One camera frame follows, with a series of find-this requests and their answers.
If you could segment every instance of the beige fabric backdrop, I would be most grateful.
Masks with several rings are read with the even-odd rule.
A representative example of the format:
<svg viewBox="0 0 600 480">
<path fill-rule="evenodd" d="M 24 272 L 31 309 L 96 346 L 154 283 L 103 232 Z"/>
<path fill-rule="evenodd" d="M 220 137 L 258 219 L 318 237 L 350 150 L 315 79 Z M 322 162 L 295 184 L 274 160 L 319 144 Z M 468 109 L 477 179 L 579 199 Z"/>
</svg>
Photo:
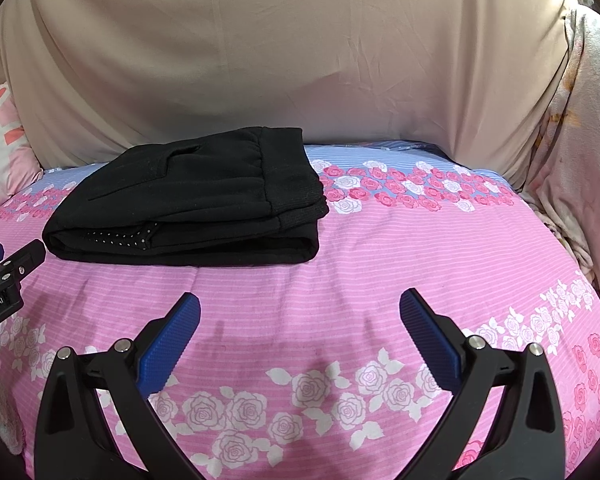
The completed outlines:
<svg viewBox="0 0 600 480">
<path fill-rule="evenodd" d="M 235 127 L 426 140 L 524 180 L 575 0 L 7 0 L 0 56 L 45 167 Z"/>
</svg>

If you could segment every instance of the pillow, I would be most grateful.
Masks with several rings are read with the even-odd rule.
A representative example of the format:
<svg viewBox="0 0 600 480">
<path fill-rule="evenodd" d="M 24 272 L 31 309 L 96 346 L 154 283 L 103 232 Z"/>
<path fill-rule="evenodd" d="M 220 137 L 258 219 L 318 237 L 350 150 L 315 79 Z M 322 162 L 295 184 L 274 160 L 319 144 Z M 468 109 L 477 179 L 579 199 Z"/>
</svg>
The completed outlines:
<svg viewBox="0 0 600 480">
<path fill-rule="evenodd" d="M 0 206 L 42 176 L 6 84 L 0 85 Z"/>
</svg>

